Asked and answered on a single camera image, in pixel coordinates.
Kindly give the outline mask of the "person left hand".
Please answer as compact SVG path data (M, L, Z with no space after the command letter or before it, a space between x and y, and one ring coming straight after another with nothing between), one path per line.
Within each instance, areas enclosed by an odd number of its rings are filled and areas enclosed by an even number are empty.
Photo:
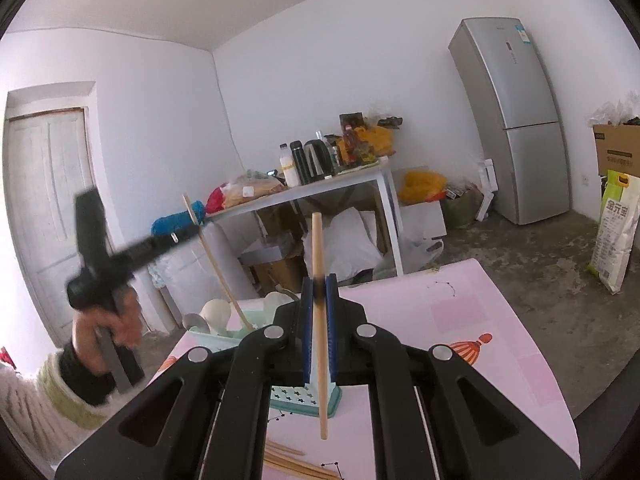
M92 307L77 312L73 322L72 346L81 364L94 376L107 374L110 369L105 362L99 344L99 330L107 330L116 346L136 350L142 341L141 306L136 291L126 287L122 293L122 312L107 312Z

